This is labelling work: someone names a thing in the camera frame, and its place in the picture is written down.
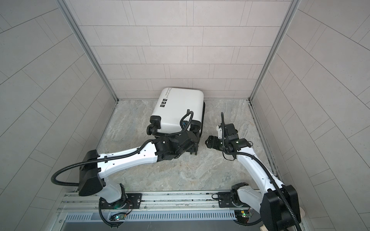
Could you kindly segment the black white suitcase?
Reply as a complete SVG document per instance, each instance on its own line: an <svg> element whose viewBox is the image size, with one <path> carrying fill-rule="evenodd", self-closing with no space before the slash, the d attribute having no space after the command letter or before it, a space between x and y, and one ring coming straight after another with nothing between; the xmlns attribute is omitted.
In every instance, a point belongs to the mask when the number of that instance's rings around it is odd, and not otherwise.
<svg viewBox="0 0 370 231"><path fill-rule="evenodd" d="M202 135L205 113L204 94L200 90L165 88L155 105L147 126L148 135L175 137L185 131Z"/></svg>

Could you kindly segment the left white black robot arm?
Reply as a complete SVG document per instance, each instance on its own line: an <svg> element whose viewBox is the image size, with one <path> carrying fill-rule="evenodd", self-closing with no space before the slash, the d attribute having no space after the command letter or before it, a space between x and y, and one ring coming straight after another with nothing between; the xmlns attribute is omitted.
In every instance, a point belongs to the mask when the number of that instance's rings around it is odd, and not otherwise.
<svg viewBox="0 0 370 231"><path fill-rule="evenodd" d="M111 154L89 151L80 166L79 196L98 195L112 204L126 200L122 184L108 178L119 171L143 164L172 160L198 146L199 137L184 131L173 138L169 136L147 140L142 146Z"/></svg>

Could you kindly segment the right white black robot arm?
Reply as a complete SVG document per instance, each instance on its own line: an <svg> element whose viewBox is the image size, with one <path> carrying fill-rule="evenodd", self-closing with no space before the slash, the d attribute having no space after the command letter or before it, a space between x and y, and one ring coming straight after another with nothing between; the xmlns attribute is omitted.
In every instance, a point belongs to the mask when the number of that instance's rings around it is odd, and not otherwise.
<svg viewBox="0 0 370 231"><path fill-rule="evenodd" d="M301 213L295 188L285 185L270 172L254 152L252 144L239 138L233 124L220 124L217 132L217 136L208 137L206 146L233 156L246 168L258 187L254 190L245 182L233 185L229 193L231 203L257 211L269 231L283 231L290 227L300 231Z"/></svg>

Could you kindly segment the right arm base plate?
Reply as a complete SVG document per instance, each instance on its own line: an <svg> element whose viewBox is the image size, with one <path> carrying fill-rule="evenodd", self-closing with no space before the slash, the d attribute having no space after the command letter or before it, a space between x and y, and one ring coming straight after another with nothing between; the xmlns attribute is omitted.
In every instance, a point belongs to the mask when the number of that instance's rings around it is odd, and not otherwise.
<svg viewBox="0 0 370 231"><path fill-rule="evenodd" d="M250 208L246 203L236 202L231 192L217 192L215 200L220 208Z"/></svg>

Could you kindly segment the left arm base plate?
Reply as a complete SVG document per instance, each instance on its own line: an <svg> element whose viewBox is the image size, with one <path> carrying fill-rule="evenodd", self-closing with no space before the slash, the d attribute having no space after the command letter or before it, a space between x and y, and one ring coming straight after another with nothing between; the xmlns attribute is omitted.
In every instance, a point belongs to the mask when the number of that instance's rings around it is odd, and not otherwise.
<svg viewBox="0 0 370 231"><path fill-rule="evenodd" d="M108 203L105 199L102 199L100 207L102 209L139 209L142 200L142 193L127 193L126 199L120 199L113 203Z"/></svg>

